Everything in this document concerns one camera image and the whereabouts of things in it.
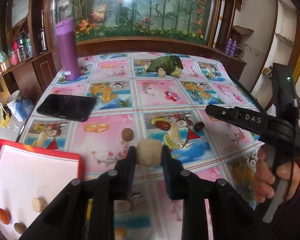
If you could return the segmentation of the person right hand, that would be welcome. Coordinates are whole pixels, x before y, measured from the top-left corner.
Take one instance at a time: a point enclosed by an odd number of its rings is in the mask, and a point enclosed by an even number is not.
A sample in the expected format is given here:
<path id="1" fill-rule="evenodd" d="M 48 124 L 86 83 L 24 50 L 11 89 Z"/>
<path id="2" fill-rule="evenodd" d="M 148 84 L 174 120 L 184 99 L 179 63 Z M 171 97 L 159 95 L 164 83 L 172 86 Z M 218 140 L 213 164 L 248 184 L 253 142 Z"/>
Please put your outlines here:
<path id="1" fill-rule="evenodd" d="M 271 187 L 276 180 L 275 174 L 269 168 L 266 162 L 267 154 L 270 153 L 268 145 L 263 145 L 258 150 L 258 160 L 256 163 L 256 175 L 254 177 L 254 197 L 258 203 L 264 203 L 266 199 L 272 199 L 275 191 Z M 285 163 L 280 165 L 276 170 L 276 175 L 283 180 L 290 180 L 290 188 L 286 200 L 290 200 L 300 183 L 300 168 L 297 163 Z"/>

